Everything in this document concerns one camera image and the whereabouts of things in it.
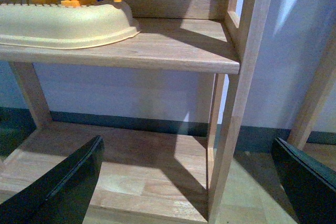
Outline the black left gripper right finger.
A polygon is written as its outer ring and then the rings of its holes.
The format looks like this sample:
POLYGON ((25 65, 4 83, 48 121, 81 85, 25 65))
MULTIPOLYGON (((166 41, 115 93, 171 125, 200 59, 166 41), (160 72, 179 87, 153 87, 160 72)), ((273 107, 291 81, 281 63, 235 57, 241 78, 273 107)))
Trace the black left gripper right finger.
POLYGON ((280 138, 271 156, 300 223, 335 223, 335 171, 280 138))

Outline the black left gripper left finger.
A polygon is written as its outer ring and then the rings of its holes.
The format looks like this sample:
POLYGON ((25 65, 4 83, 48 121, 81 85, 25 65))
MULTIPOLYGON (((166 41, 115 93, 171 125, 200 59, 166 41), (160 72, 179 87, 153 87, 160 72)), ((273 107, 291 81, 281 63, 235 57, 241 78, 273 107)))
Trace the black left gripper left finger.
POLYGON ((83 223, 103 154, 103 138, 96 136, 3 202, 1 223, 83 223))

